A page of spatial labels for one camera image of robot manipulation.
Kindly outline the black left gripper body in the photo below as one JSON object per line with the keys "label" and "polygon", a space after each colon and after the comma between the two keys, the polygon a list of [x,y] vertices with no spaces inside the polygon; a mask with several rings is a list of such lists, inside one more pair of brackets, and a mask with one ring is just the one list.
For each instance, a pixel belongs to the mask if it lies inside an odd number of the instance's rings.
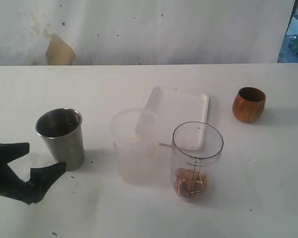
{"label": "black left gripper body", "polygon": [[23,182],[8,164],[0,164],[0,196],[17,198],[17,189]]}

